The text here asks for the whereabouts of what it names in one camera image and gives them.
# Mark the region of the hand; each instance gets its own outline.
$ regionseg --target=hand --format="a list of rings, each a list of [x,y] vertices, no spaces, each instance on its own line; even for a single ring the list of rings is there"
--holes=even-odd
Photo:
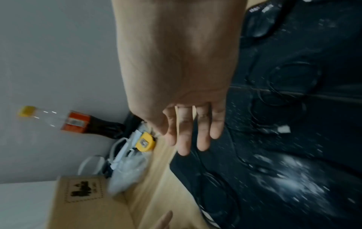
[[[113,0],[118,54],[130,110],[179,154],[190,152],[192,106],[197,147],[224,128],[246,0]],[[176,132],[178,107],[179,136]]]
[[[172,216],[172,211],[165,213],[151,229],[169,229]]]

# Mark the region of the wooden desk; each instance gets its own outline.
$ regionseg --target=wooden desk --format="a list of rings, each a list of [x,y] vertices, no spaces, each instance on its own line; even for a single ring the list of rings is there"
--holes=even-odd
[[[247,8],[263,0],[249,0]],[[176,150],[160,137],[146,177],[125,197],[138,229],[149,229],[168,210],[173,211],[172,229],[208,229],[196,202],[169,168]]]

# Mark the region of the box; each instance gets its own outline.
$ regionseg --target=box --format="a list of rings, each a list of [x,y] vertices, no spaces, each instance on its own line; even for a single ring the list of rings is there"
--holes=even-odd
[[[103,176],[60,177],[48,229],[134,229],[123,194],[107,194]]]

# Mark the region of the bottle label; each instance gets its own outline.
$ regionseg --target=bottle label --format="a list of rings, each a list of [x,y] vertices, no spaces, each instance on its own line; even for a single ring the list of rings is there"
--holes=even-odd
[[[84,133],[90,120],[91,117],[89,115],[71,112],[63,125],[62,130]]]

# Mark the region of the clear plastic bag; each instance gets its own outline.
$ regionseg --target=clear plastic bag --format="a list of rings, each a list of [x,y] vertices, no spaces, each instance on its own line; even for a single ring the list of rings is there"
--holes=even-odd
[[[151,152],[131,151],[128,156],[124,156],[113,171],[108,183],[108,193],[115,196],[139,182],[148,167],[151,154]]]

